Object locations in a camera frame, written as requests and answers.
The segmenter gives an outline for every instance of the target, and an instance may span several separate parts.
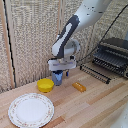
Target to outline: plate pattern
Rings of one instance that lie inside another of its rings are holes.
[[[29,99],[40,100],[46,105],[48,111],[45,113],[44,118],[36,122],[24,122],[18,118],[16,110],[19,104]],[[10,120],[12,121],[13,124],[15,124],[16,126],[20,128],[39,128],[41,126],[44,126],[51,120],[51,118],[53,117],[53,114],[54,114],[54,106],[52,102],[46,96],[43,96],[37,93],[29,93],[29,94],[25,94],[25,95],[18,97],[11,103],[9,110],[8,110],[8,115],[9,115]]]

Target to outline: white ceramic plate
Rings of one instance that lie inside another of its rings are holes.
[[[54,114],[50,99],[29,93],[15,99],[8,110],[11,122],[20,128],[39,128],[47,124]]]

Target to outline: yellow sponge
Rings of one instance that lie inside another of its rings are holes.
[[[85,86],[83,86],[82,84],[80,84],[80,83],[74,83],[74,84],[72,84],[72,86],[74,87],[74,88],[76,88],[77,90],[79,90],[80,92],[84,92],[84,91],[86,91],[86,87]]]

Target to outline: wooden table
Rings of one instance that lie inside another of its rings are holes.
[[[83,93],[72,84],[79,82],[87,90]],[[16,128],[8,117],[8,108],[17,97],[26,93],[47,96],[55,106],[52,120],[43,128],[110,128],[128,101],[128,80],[115,78],[109,85],[102,83],[79,68],[70,70],[63,83],[49,93],[37,89],[37,82],[0,95],[0,128]]]

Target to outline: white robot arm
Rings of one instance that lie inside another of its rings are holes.
[[[49,60],[49,69],[51,71],[71,69],[76,67],[75,59],[72,61],[70,56],[80,50],[78,41],[70,39],[72,34],[94,25],[112,0],[83,0],[81,6],[76,13],[68,20],[61,34],[52,46],[52,54],[57,58],[56,60]]]

